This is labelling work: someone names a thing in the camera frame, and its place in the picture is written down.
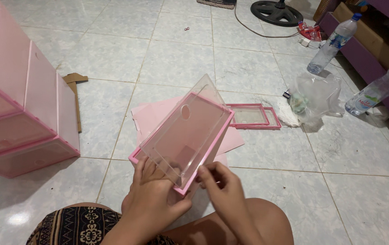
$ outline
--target hand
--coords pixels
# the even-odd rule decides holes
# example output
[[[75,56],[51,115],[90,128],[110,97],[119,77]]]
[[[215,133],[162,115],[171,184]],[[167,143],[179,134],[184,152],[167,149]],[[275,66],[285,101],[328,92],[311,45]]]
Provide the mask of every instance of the hand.
[[[191,208],[190,200],[184,199],[173,206],[167,203],[167,196],[174,186],[170,178],[175,181],[177,176],[168,177],[151,159],[141,158],[134,171],[122,218],[105,236],[102,245],[145,244],[186,213]]]
[[[240,178],[219,162],[200,166],[197,172],[196,180],[201,182],[202,189],[207,189],[217,214],[239,242],[263,244],[247,207]]]

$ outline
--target power cord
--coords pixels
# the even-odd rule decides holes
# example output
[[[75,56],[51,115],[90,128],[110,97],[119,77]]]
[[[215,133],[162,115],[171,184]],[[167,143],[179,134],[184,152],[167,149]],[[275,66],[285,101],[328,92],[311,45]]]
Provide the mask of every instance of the power cord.
[[[255,34],[261,36],[261,37],[275,38],[275,37],[273,37],[273,36],[264,36],[264,35],[261,35],[261,34],[257,33],[256,31],[254,31],[254,30],[248,28],[245,24],[243,24],[243,23],[238,19],[238,17],[237,17],[237,2],[235,2],[234,14],[235,14],[235,18],[238,20],[238,22],[240,22],[240,24],[242,24],[244,27],[246,27],[247,30],[249,30],[249,31],[251,31],[251,32],[253,32],[253,33],[255,33]],[[293,35],[282,36],[282,37],[295,37],[295,36],[297,36],[297,35],[299,35],[299,34],[300,34],[300,31],[294,33]]]

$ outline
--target pink storage box stack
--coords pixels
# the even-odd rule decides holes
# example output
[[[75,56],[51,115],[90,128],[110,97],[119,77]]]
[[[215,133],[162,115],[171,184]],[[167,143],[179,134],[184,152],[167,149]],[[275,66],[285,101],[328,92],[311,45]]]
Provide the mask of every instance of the pink storage box stack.
[[[0,175],[79,155],[75,95],[0,3]]]
[[[200,165],[215,158],[234,116],[208,75],[183,97],[129,156],[132,164],[147,155],[175,183],[181,196],[194,194]]]

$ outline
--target doormat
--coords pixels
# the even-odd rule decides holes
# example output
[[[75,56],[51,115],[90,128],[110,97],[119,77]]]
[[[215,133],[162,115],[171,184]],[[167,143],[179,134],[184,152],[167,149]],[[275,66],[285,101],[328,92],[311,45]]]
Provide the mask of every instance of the doormat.
[[[197,2],[219,8],[234,9],[237,0],[197,0]]]

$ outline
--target cardboard box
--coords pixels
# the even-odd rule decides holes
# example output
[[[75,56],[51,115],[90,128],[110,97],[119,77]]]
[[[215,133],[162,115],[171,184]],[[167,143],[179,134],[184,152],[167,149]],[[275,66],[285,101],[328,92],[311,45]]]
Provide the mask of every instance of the cardboard box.
[[[76,119],[78,121],[78,132],[81,132],[81,120],[79,118],[79,103],[78,103],[78,91],[76,89],[76,83],[81,81],[88,81],[87,76],[79,75],[78,73],[71,73],[63,77],[63,80],[67,83],[70,89],[75,94],[76,102]]]
[[[349,20],[354,13],[359,12],[355,9],[352,11],[349,7],[354,8],[340,3],[333,16],[339,22]],[[389,18],[378,11],[364,12],[362,18],[358,20],[358,30],[354,35],[386,70],[389,69],[389,28],[384,25],[384,22],[386,24],[388,21]]]

